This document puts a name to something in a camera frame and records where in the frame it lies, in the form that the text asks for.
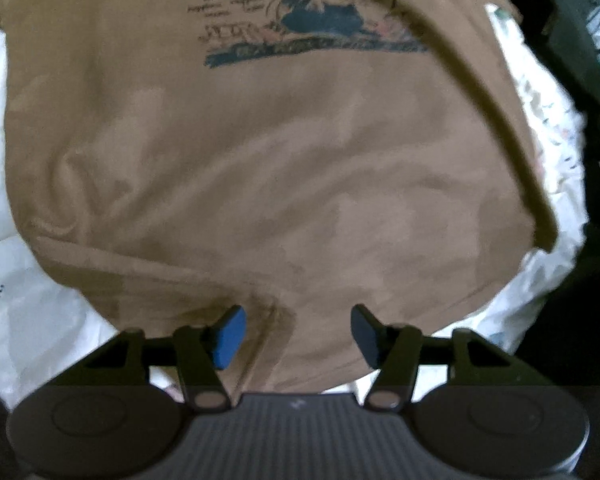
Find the black clothing pile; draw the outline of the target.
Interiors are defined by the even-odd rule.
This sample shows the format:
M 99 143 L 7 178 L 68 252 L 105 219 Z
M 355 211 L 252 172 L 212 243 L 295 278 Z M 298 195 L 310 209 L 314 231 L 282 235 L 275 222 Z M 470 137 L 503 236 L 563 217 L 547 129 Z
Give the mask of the black clothing pile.
M 568 91 L 585 117 L 586 235 L 600 240 L 600 62 L 585 25 L 584 0 L 510 0 L 536 57 Z

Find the brown printed t-shirt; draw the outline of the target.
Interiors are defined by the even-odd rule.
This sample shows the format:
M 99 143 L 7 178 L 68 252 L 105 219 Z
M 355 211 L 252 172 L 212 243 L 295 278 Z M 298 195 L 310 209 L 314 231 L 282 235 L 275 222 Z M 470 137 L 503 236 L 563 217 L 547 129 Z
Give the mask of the brown printed t-shirt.
M 360 376 L 558 237 L 486 14 L 507 0 L 0 0 L 6 188 L 56 282 L 164 336 L 239 304 L 228 390 Z

